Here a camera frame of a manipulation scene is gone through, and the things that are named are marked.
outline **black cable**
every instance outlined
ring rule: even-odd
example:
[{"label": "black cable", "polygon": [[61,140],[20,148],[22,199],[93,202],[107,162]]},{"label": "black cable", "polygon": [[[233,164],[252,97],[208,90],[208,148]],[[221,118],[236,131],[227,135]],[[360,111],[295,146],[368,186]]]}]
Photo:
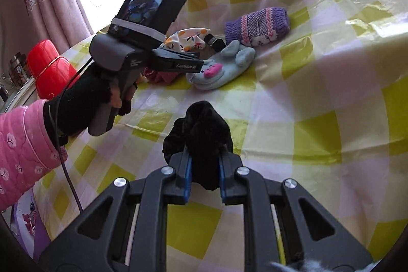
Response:
[{"label": "black cable", "polygon": [[56,110],[55,110],[55,119],[54,119],[54,132],[55,132],[55,139],[56,139],[56,144],[57,144],[58,156],[60,157],[60,162],[61,162],[62,169],[64,171],[65,177],[67,178],[67,181],[68,181],[69,187],[71,188],[72,194],[74,195],[75,202],[78,205],[78,209],[79,209],[80,213],[82,213],[82,211],[83,211],[82,205],[81,205],[81,202],[80,202],[80,200],[78,198],[78,195],[77,195],[77,193],[75,191],[74,185],[72,184],[71,178],[68,175],[68,171],[67,171],[67,168],[66,168],[65,163],[64,163],[64,158],[62,157],[62,152],[61,152],[61,147],[60,147],[60,138],[58,136],[58,109],[60,107],[60,101],[61,101],[64,93],[68,89],[68,87],[75,80],[75,78],[89,65],[89,63],[91,61],[92,61],[92,57],[89,58],[89,60],[85,63],[85,65],[83,65],[79,69],[79,71],[75,73],[75,75],[73,77],[71,77],[71,79],[68,81],[67,85],[64,87],[64,89],[62,90],[62,92],[58,96],[58,100],[57,100],[57,104],[56,104]]}]

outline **small black bottle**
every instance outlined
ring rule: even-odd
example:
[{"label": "small black bottle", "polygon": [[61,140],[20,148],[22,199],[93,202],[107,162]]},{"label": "small black bottle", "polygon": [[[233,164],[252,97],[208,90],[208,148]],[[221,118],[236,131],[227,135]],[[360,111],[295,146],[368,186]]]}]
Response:
[{"label": "small black bottle", "polygon": [[215,52],[220,52],[226,47],[222,39],[216,39],[213,35],[207,34],[204,37],[204,42],[214,49]]}]

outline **red cloth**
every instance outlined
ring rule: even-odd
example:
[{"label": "red cloth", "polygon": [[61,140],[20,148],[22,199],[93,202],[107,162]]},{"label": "red cloth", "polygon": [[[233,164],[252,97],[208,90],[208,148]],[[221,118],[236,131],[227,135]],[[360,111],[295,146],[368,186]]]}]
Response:
[{"label": "red cloth", "polygon": [[176,72],[157,72],[150,68],[145,68],[142,72],[143,76],[146,77],[149,83],[160,83],[165,82],[170,84],[174,79],[180,74]]}]

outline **display screen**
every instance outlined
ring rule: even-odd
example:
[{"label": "display screen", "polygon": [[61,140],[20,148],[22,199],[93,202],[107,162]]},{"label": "display screen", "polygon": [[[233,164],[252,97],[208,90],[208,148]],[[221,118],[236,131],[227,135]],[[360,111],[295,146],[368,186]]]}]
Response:
[{"label": "display screen", "polygon": [[163,0],[131,0],[123,19],[147,26]]}]

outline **silver screw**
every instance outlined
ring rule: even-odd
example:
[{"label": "silver screw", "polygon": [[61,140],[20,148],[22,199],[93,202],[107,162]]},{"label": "silver screw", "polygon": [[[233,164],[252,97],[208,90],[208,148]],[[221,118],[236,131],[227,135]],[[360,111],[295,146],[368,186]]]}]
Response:
[{"label": "silver screw", "polygon": [[126,179],[125,178],[116,178],[113,184],[116,187],[123,187],[126,184]]},{"label": "silver screw", "polygon": [[239,175],[248,175],[249,174],[249,168],[245,166],[238,167],[237,173]]},{"label": "silver screw", "polygon": [[291,189],[296,188],[297,181],[295,179],[286,179],[285,186]]},{"label": "silver screw", "polygon": [[171,166],[164,166],[162,168],[162,173],[165,175],[170,175],[173,173],[173,168]]}]

